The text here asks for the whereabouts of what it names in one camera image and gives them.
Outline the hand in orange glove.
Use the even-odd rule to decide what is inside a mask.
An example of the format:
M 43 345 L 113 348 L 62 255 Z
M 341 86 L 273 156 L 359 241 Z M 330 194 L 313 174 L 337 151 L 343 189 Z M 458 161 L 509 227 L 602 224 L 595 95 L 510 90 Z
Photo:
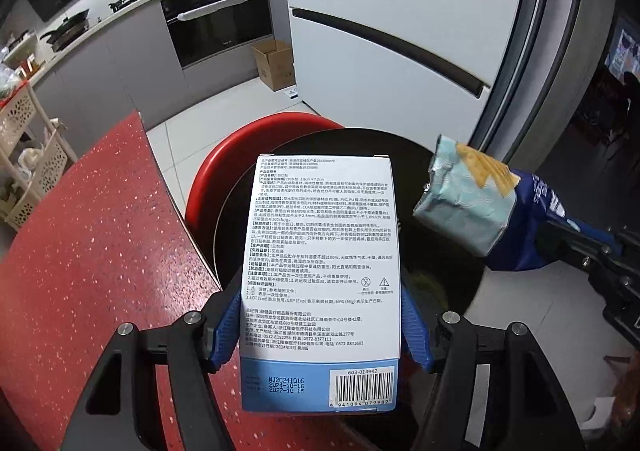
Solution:
M 612 425 L 622 431 L 631 425 L 639 408 L 639 351 L 634 350 L 630 357 L 605 356 L 603 360 L 616 377 Z

